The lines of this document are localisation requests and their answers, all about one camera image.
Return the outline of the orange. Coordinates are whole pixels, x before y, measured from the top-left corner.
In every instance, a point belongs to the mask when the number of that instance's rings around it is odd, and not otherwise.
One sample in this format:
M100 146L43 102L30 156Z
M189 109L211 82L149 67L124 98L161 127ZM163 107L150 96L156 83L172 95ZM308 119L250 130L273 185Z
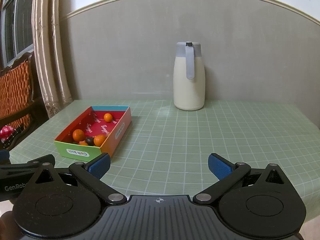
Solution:
M105 140L106 140L106 135L99 134L94 137L93 142L95 146L100 147Z
M105 113L104 114L104 121L105 122L112 122L113 121L113 116L110 113Z

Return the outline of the window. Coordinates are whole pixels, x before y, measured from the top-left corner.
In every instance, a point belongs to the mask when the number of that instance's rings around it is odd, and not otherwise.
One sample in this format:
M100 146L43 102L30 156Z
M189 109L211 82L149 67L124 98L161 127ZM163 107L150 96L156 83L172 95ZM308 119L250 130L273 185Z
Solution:
M2 0L1 53L3 66L33 50L31 11L33 0Z

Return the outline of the beige curtain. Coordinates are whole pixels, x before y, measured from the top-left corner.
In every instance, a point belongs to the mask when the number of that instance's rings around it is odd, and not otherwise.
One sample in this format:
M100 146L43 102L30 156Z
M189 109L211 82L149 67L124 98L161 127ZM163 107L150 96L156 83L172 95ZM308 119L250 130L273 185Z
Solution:
M41 95L51 118L73 101L63 64L59 0L33 0L31 25Z

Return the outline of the wooden chair orange cushion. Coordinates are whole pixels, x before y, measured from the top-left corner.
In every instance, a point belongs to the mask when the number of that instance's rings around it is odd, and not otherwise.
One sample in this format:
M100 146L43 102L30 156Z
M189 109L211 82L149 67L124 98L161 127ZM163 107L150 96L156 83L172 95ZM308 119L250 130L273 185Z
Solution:
M25 53L1 70L1 129L13 128L1 139L1 149L13 149L48 119L34 53Z

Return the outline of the carrot piece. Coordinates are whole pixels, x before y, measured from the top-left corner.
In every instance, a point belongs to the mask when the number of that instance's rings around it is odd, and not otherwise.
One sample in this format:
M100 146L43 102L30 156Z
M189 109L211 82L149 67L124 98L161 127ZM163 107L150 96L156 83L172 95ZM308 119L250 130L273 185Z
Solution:
M88 143L87 143L87 142L85 142L85 141L80 141L80 142L79 142L79 145L82 145L82 146L88 146Z

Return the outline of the large orange tangerine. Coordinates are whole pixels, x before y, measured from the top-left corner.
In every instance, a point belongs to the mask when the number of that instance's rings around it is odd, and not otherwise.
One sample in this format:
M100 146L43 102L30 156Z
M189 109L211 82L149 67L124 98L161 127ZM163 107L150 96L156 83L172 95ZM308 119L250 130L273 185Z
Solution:
M86 136L83 130L81 129L76 129L72 133L72 138L76 142L84 141Z

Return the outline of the cream thermos jug grey lid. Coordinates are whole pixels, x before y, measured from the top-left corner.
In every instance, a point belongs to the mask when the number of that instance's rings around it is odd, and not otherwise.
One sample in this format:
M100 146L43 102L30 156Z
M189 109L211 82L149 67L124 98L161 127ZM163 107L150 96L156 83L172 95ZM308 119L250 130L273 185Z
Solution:
M206 75L198 42L178 42L173 73L174 104L184 111L204 106Z

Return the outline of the dark chestnut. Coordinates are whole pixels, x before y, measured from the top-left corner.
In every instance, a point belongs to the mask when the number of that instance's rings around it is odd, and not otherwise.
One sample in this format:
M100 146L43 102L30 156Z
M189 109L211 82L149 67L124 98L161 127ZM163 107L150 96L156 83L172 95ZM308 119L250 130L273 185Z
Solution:
M94 146L94 138L93 137L86 137L85 142L88 146Z

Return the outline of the colourful cardboard box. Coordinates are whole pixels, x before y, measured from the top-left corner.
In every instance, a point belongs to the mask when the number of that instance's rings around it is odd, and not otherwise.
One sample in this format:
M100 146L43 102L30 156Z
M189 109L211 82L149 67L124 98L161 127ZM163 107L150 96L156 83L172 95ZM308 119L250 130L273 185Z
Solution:
M113 116L112 122L104 121L104 114ZM72 121L54 140L58 153L69 159L89 162L102 153L112 156L125 131L131 123L129 106L90 106ZM100 146L82 146L72 138L76 129L84 131L86 137L106 135Z

